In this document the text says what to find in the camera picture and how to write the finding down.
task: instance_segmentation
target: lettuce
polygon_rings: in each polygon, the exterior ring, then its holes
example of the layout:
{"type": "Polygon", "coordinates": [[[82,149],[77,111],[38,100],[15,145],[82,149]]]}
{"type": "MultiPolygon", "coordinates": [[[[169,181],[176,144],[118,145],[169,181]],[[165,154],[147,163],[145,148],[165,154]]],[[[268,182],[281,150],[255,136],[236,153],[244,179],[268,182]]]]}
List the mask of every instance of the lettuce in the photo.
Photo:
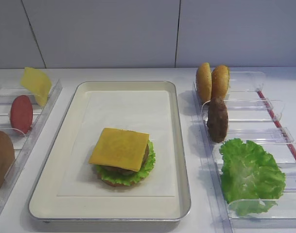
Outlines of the lettuce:
{"type": "Polygon", "coordinates": [[[147,161],[138,172],[135,172],[130,175],[122,175],[118,172],[108,171],[99,165],[95,165],[96,170],[98,173],[100,173],[102,180],[105,180],[105,181],[110,181],[112,183],[121,183],[126,186],[130,186],[132,182],[138,183],[141,179],[146,178],[149,175],[156,161],[156,154],[153,150],[153,144],[151,141],[148,141],[148,146],[149,146],[149,155],[148,155],[147,161]]]}
{"type": "Polygon", "coordinates": [[[225,200],[238,216],[267,212],[276,205],[270,199],[279,199],[282,196],[286,176],[271,154],[252,141],[243,143],[237,138],[226,141],[219,152],[224,161],[222,191],[225,200]]]}

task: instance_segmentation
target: yellow cheese slice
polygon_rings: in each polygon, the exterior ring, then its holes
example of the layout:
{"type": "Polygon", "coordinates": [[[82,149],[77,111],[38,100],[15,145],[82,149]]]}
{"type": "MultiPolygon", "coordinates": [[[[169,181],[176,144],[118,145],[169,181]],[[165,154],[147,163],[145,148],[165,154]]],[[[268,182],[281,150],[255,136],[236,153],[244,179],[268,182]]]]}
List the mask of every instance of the yellow cheese slice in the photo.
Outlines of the yellow cheese slice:
{"type": "Polygon", "coordinates": [[[20,85],[35,95],[35,101],[41,107],[45,106],[52,82],[44,72],[31,67],[25,67],[20,85]]]}
{"type": "Polygon", "coordinates": [[[148,140],[147,133],[104,128],[88,162],[139,171],[148,140]]]}

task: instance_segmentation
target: metal tray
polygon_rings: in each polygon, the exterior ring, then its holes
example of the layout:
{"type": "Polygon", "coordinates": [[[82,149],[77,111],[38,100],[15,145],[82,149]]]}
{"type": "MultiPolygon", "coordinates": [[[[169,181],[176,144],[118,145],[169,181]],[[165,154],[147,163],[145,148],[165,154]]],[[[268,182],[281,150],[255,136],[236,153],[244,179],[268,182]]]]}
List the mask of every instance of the metal tray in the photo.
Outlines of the metal tray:
{"type": "Polygon", "coordinates": [[[175,222],[190,207],[175,85],[80,84],[30,197],[30,214],[43,221],[175,222]],[[88,164],[104,127],[150,134],[156,164],[138,185],[110,187],[88,164]]]}

